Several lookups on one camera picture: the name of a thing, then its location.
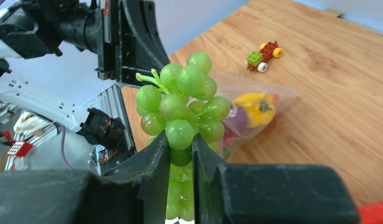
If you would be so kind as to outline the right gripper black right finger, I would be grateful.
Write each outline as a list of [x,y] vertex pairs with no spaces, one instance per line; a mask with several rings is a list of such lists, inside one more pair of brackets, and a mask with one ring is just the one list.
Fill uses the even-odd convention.
[[312,164],[233,164],[192,143],[197,224],[357,224],[340,176]]

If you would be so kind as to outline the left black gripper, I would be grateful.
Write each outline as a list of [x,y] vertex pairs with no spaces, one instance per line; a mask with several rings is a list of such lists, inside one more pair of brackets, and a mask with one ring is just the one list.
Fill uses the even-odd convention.
[[150,0],[118,2],[116,72],[105,59],[111,44],[109,0],[19,0],[0,12],[0,75],[10,73],[5,58],[31,59],[48,54],[62,56],[59,45],[67,42],[79,51],[98,56],[98,78],[129,86],[142,86],[136,73],[151,77],[169,64],[156,25],[155,4]]

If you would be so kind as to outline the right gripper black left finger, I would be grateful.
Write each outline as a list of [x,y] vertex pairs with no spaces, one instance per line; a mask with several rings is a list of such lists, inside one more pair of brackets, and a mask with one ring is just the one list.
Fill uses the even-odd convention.
[[87,170],[0,171],[0,224],[163,224],[169,158],[161,133],[102,176]]

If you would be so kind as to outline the green grapes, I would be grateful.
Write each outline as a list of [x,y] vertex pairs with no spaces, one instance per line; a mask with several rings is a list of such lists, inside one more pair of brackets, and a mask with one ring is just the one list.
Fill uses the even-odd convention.
[[165,133],[170,147],[170,173],[166,219],[194,220],[192,141],[201,135],[214,152],[225,133],[222,124],[230,113],[229,101],[217,94],[209,76],[212,61],[197,51],[185,66],[169,63],[150,76],[136,73],[145,83],[136,93],[141,128],[152,138]]

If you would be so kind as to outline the purple eggplant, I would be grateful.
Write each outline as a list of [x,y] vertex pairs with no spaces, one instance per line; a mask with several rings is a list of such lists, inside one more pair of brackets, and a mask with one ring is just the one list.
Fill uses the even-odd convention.
[[225,128],[225,137],[239,137],[246,130],[248,116],[244,109],[237,107],[237,112],[226,119],[223,119],[222,124]]

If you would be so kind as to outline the yellow bell pepper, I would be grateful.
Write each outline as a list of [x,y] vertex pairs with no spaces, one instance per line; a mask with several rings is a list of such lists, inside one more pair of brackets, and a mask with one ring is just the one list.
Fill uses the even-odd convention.
[[276,114],[274,100],[278,99],[276,94],[261,92],[245,93],[233,100],[233,103],[244,109],[248,116],[248,128],[267,125]]

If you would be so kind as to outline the clear zip top bag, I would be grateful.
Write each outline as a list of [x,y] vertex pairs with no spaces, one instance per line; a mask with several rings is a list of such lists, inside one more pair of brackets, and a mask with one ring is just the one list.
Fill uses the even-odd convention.
[[217,71],[208,75],[217,84],[216,94],[230,103],[229,115],[221,121],[225,133],[218,142],[217,151],[225,160],[256,137],[298,96],[289,86],[266,84]]

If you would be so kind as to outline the red plastic basket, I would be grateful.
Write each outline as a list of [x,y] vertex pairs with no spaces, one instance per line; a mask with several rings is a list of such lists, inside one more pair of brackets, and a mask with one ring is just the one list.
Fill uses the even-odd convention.
[[383,224],[383,201],[358,208],[361,224]]

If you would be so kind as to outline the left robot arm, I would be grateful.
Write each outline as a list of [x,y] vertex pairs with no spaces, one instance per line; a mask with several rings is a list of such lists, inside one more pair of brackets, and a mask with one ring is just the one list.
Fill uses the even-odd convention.
[[43,91],[10,70],[8,57],[61,56],[61,42],[98,57],[101,80],[140,87],[136,73],[149,75],[169,63],[151,0],[21,0],[0,11],[0,101],[64,125],[92,145],[130,148],[119,118],[78,106]]

